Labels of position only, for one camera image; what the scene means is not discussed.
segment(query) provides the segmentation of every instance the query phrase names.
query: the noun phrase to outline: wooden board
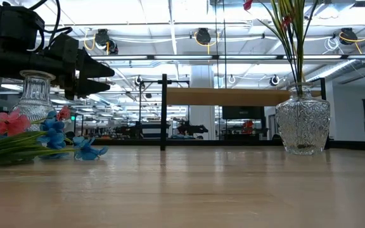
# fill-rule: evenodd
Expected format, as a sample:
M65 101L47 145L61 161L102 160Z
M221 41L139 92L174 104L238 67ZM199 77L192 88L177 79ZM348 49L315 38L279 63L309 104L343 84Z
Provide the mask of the wooden board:
M1 167L11 227L365 228L365 151L126 146Z
M275 89L167 88L168 105L276 106L289 98L288 91Z

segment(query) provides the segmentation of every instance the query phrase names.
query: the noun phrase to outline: white wall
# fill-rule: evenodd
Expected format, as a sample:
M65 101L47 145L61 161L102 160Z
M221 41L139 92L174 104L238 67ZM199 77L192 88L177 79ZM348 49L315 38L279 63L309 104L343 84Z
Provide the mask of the white wall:
M333 86L335 140L365 141L363 99L365 86Z

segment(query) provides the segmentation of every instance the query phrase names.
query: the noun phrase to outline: red flower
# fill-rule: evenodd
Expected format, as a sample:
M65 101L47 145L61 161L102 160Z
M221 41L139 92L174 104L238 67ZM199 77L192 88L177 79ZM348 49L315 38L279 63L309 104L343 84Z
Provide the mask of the red flower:
M243 4L243 8L248 11L252 7L253 0L246 0L246 2Z
M68 108L68 106L66 105L57 114L57 120L66 120L66 119L70 118L70 116L71 116L71 111Z
M292 22L292 18L290 16L285 16L283 22L281 23L281 29L284 30L289 26Z
M19 110L12 111L9 115L0 113L0 134L8 132L8 136L14 136L24 132L30 127L30 121L25 115L20 115Z

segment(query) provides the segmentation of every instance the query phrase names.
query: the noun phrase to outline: pipe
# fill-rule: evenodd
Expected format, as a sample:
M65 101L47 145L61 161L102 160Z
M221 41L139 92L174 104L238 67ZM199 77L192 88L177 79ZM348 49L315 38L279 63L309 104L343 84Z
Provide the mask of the pipe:
M365 46L362 48L362 52L365 54ZM354 51L352 54L360 54L358 51ZM307 81L312 81L320 77L326 77L327 79L335 79L339 76L350 73L353 70L362 68L364 63L361 60L346 60L339 62L335 65L327 65L314 70L312 73L307 74L305 79Z

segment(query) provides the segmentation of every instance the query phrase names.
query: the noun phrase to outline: clear glass vase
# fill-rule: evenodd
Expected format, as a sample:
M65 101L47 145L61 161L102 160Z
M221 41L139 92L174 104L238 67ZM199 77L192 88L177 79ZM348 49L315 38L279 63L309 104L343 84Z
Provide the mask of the clear glass vase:
M37 70L22 70L20 74L25 78L23 95L11 111L19 109L20 114L26 115L31 122L46 118L50 111L54 111L50 101L50 82L56 77ZM32 124L28 130L40 130L39 124Z
M302 94L297 88L302 87ZM291 85L290 99L277 105L276 120L285 150L313 155L324 149L329 134L330 104L311 96L312 84Z

